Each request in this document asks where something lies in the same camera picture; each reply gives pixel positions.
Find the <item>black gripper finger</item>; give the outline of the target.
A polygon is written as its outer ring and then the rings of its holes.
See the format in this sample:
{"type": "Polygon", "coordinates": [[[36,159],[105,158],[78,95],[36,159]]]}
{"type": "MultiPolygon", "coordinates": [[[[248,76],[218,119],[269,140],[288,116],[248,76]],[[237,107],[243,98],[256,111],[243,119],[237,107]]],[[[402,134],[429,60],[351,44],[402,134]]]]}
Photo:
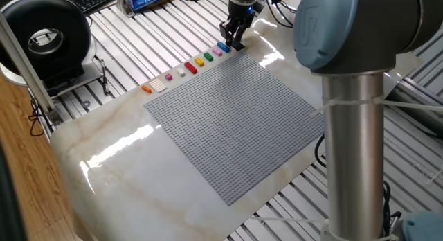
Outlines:
{"type": "Polygon", "coordinates": [[[232,46],[235,34],[234,25],[230,21],[223,21],[219,25],[221,36],[225,39],[225,45],[232,46]]]}
{"type": "Polygon", "coordinates": [[[245,31],[251,27],[251,24],[253,22],[253,18],[252,17],[247,17],[247,18],[242,18],[238,21],[238,27],[237,27],[237,32],[235,35],[235,40],[237,42],[241,42],[243,34],[245,33],[245,31]]]}

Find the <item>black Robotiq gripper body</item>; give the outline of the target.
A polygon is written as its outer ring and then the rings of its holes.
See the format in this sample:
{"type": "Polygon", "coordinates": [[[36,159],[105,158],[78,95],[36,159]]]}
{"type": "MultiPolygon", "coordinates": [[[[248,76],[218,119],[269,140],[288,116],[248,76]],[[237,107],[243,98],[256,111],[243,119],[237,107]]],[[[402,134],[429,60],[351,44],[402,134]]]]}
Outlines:
{"type": "Polygon", "coordinates": [[[252,5],[239,5],[229,1],[228,3],[228,28],[249,28],[255,13],[252,5]]]}

